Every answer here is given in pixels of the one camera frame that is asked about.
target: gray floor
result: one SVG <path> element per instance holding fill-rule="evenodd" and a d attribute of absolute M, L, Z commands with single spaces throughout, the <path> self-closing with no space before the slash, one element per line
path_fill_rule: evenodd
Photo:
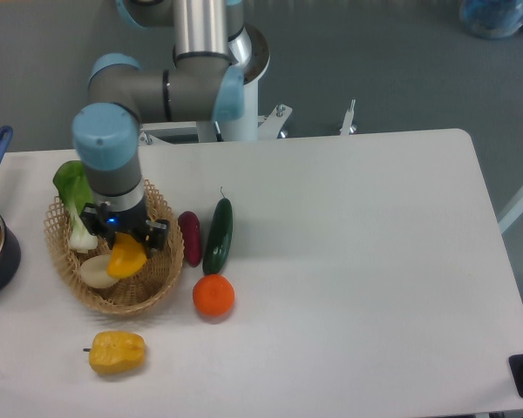
<path fill-rule="evenodd" d="M 458 1 L 247 0 L 247 17 L 272 51 L 260 111 L 292 106 L 291 136 L 335 134 L 357 98 L 360 132 L 468 131 L 496 212 L 523 185 L 523 33 L 471 37 Z M 71 147 L 101 55 L 170 68 L 172 47 L 170 29 L 130 29 L 110 0 L 0 3 L 0 125 L 16 131 L 11 150 Z M 523 299 L 523 217 L 505 240 Z"/>

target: bok choy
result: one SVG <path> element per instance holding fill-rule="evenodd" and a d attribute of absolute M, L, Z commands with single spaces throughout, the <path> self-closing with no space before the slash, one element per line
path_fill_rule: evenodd
<path fill-rule="evenodd" d="M 70 214 L 71 236 L 68 247 L 78 253 L 87 253 L 97 247 L 97 237 L 89 234 L 79 214 L 86 203 L 93 202 L 93 196 L 84 166 L 81 161 L 67 161 L 56 171 L 52 183 L 58 190 L 58 196 Z"/>

